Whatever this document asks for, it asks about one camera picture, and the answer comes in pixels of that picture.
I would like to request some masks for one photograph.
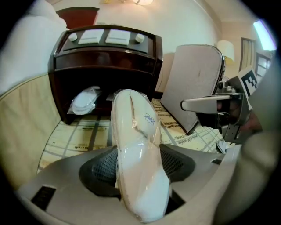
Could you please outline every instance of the white cushion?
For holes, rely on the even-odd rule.
[[[60,18],[54,10],[54,7],[45,0],[35,1],[28,9],[28,14],[34,16],[43,16],[48,19],[52,19],[55,22],[60,23],[62,26],[66,27],[66,22],[64,21],[64,19]]]
[[[2,49],[0,95],[25,80],[48,72],[50,54],[59,36],[66,30],[66,23],[60,18],[56,21],[55,16],[50,16],[52,12],[44,14],[42,10],[41,13],[42,16],[39,12],[37,15],[27,13],[21,18]]]

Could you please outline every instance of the lampshade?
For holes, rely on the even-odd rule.
[[[149,5],[153,0],[133,0],[138,5]]]
[[[227,40],[220,40],[216,47],[224,56],[226,65],[231,65],[234,63],[234,46],[231,42]]]

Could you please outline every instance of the dark wood shelf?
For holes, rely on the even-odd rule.
[[[87,29],[110,29],[141,33],[147,38],[147,53],[134,43],[125,46],[105,44],[103,35],[99,44],[78,45]],[[78,39],[70,43],[68,36],[77,33]],[[49,60],[50,85],[61,119],[70,124],[77,115],[67,114],[74,97],[85,88],[96,85],[103,91],[93,114],[110,115],[111,101],[104,96],[119,89],[133,89],[147,95],[151,101],[162,66],[162,39],[159,36],[121,26],[103,25],[72,29],[62,33]]]

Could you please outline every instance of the plastic wrap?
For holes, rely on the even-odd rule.
[[[101,90],[97,86],[92,86],[80,92],[73,101],[68,110],[68,114],[85,115],[91,113],[96,107],[95,102]]]
[[[118,147],[117,183],[122,200],[142,222],[165,215],[169,179],[160,154],[160,121],[144,94],[122,90],[112,103],[112,130]]]

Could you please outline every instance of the black mesh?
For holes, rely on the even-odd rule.
[[[181,159],[176,158],[167,151],[160,149],[160,153],[162,158],[163,169],[167,177],[169,177],[171,174],[173,174],[175,171],[177,171],[184,165]]]
[[[116,182],[117,150],[111,151],[92,166],[92,176],[111,186]]]
[[[117,153],[117,148],[113,147],[82,165],[79,177],[91,192],[99,196],[121,196],[119,190],[114,188]],[[163,169],[171,182],[183,181],[193,172],[193,159],[165,145],[160,145],[160,153]]]

